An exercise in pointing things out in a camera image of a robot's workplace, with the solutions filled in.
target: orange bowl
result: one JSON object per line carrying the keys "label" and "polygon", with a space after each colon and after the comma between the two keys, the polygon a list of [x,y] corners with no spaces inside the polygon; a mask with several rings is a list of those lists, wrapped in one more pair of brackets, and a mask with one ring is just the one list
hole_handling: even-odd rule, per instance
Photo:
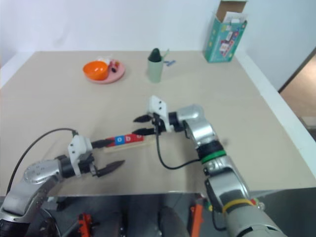
{"label": "orange bowl", "polygon": [[89,62],[82,70],[92,80],[105,80],[108,77],[108,65],[102,61]]}

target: beige tabletop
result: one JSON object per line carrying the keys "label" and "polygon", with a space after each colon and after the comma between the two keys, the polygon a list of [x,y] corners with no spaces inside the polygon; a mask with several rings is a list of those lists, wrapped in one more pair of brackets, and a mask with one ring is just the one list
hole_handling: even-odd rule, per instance
{"label": "beige tabletop", "polygon": [[[126,66],[112,84],[93,84],[83,65],[113,54]],[[313,187],[316,180],[236,59],[208,64],[200,52],[171,52],[161,83],[146,78],[149,52],[38,52],[1,90],[0,187],[4,195],[12,170],[24,150],[44,132],[72,127],[92,141],[130,133],[143,124],[148,98],[163,99],[170,111],[192,103],[204,107],[207,119],[232,157],[250,190]],[[69,132],[58,132],[36,144],[22,162],[15,181],[31,163],[66,154]],[[163,134],[161,153],[169,165],[197,158],[184,134]],[[125,164],[102,178],[70,178],[53,195],[149,194],[204,192],[199,163],[170,171],[160,164],[154,142],[107,153],[94,151],[99,167],[118,159]]]}

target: green ring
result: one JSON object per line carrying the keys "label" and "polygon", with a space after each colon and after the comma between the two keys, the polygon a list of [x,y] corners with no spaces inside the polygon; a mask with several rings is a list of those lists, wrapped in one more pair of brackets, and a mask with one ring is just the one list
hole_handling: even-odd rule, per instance
{"label": "green ring", "polygon": [[222,156],[225,156],[225,155],[226,155],[226,152],[224,150],[213,152],[213,153],[203,157],[201,162],[202,162],[202,164],[204,164],[205,162],[208,162],[211,159],[215,159],[217,157],[222,157]]}

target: yellow band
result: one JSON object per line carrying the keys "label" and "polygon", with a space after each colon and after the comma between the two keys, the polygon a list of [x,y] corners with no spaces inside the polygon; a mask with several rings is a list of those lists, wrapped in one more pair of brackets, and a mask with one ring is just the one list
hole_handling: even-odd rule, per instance
{"label": "yellow band", "polygon": [[232,200],[232,201],[228,202],[223,207],[223,214],[225,214],[227,209],[230,208],[231,206],[235,206],[236,204],[241,204],[241,203],[247,203],[247,204],[253,206],[252,202],[250,200],[248,200],[248,199],[235,199],[235,200]]}

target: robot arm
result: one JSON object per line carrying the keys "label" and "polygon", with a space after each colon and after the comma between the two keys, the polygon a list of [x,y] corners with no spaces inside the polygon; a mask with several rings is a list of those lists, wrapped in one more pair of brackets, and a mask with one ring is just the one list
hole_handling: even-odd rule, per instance
{"label": "robot arm", "polygon": [[100,140],[91,143],[88,138],[75,135],[68,146],[69,157],[59,156],[30,165],[0,207],[0,237],[23,237],[48,192],[65,178],[80,177],[88,172],[101,177],[121,166],[123,160],[100,170],[94,166],[92,149],[105,147],[112,142]]}
{"label": "robot arm", "polygon": [[232,237],[284,237],[277,225],[250,202],[245,181],[232,159],[226,154],[212,125],[206,120],[203,108],[190,105],[168,113],[167,105],[152,96],[148,114],[136,122],[153,120],[153,129],[138,129],[136,134],[184,131],[193,141],[206,175],[205,186],[213,209],[222,212],[227,230]]}

